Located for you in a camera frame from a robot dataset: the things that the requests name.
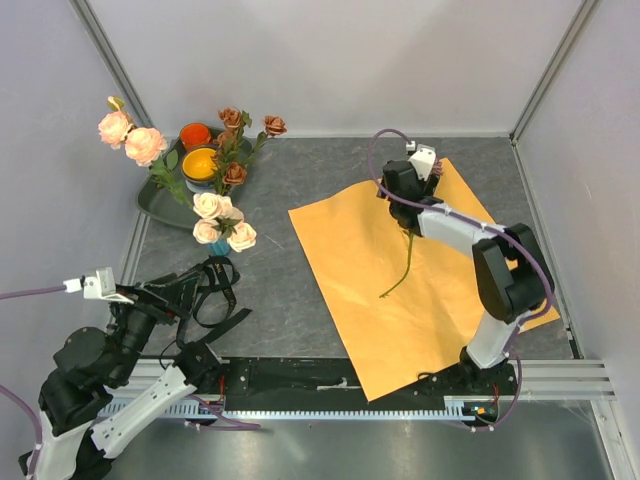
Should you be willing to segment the orange wrapping paper sheet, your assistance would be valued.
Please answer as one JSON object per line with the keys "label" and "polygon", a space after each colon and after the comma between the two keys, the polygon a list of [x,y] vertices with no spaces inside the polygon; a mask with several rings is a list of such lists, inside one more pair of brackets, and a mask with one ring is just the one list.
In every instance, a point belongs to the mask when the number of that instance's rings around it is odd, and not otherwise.
{"label": "orange wrapping paper sheet", "polygon": [[[489,215],[448,159],[436,195],[485,224]],[[371,181],[289,215],[368,400],[414,375],[458,363],[482,319],[472,260],[416,236],[407,278],[408,238]]]}

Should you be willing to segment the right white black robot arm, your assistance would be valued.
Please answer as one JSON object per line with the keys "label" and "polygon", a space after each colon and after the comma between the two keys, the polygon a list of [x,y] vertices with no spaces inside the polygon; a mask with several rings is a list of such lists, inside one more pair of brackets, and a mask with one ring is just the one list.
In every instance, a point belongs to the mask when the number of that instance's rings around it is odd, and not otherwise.
{"label": "right white black robot arm", "polygon": [[518,223],[490,225],[465,215],[434,196],[439,178],[424,177],[417,163],[390,161],[382,168],[379,195],[411,236],[438,241],[468,256],[484,313],[461,352],[458,381],[467,392],[483,392],[494,381],[493,367],[507,358],[510,343],[540,307],[553,303],[554,281],[532,229]]}

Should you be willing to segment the peach pink rose stem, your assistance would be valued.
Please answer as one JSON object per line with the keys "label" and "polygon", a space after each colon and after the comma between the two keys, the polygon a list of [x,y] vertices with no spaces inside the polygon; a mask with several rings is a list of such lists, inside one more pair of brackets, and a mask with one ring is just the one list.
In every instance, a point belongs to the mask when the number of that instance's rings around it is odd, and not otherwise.
{"label": "peach pink rose stem", "polygon": [[171,194],[178,203],[191,208],[191,197],[186,193],[184,183],[179,181],[174,170],[178,166],[179,155],[168,152],[169,144],[156,128],[139,127],[125,110],[125,102],[117,96],[108,96],[107,113],[98,124],[100,141],[111,149],[124,149],[125,155],[138,167],[145,168],[153,183]]}

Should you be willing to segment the cream white rose stem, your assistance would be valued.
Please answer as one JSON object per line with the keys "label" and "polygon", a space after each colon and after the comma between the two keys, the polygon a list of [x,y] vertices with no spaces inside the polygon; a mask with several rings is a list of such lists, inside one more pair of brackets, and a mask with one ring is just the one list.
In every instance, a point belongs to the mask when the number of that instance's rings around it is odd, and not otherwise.
{"label": "cream white rose stem", "polygon": [[245,220],[229,196],[201,193],[193,196],[193,211],[199,217],[192,235],[197,243],[207,245],[226,239],[230,252],[241,253],[257,242],[256,230]]}

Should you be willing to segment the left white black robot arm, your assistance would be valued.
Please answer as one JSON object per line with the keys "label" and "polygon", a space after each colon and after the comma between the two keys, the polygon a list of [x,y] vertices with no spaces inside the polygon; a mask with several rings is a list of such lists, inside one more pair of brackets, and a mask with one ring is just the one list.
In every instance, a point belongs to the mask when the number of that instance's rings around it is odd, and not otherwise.
{"label": "left white black robot arm", "polygon": [[179,352],[157,380],[104,422],[101,410],[128,385],[151,333],[161,323],[185,324],[214,291],[214,275],[194,270],[134,286],[118,285],[108,268],[66,280],[67,293],[108,303],[114,322],[83,327],[55,353],[42,384],[32,451],[19,459],[28,479],[101,479],[125,447],[174,402],[208,393],[219,382],[219,357],[206,340],[177,342]]}

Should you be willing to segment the brown rose stem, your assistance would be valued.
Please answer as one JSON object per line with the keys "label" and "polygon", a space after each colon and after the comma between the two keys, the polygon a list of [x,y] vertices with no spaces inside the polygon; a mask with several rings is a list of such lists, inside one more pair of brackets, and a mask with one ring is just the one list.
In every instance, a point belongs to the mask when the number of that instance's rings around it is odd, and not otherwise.
{"label": "brown rose stem", "polygon": [[218,116],[224,131],[214,143],[214,188],[218,194],[226,195],[232,188],[245,183],[249,165],[269,140],[287,133],[287,125],[280,116],[266,115],[262,120],[262,130],[251,142],[244,137],[245,131],[253,124],[248,112],[226,107],[218,111]]}

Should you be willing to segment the mauve purple rose stem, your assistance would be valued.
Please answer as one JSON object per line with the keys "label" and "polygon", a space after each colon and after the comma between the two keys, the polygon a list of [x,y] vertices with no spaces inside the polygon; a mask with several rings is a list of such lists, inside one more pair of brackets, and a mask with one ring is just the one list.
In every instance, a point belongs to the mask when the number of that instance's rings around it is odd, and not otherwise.
{"label": "mauve purple rose stem", "polygon": [[[441,178],[443,174],[443,166],[440,159],[439,162],[441,166],[441,174],[439,176]],[[419,203],[419,200],[422,197],[423,187],[421,186],[421,181],[422,180],[418,178],[416,171],[408,160],[387,162],[383,166],[382,178],[380,179],[381,185],[392,194],[414,203]],[[394,200],[382,190],[377,192],[377,197],[389,202],[390,215],[397,221],[402,233],[408,238],[405,270],[402,277],[387,291],[380,295],[381,298],[385,298],[395,290],[409,274],[412,262],[413,241],[416,236],[421,236],[418,215],[422,212],[422,209]]]}

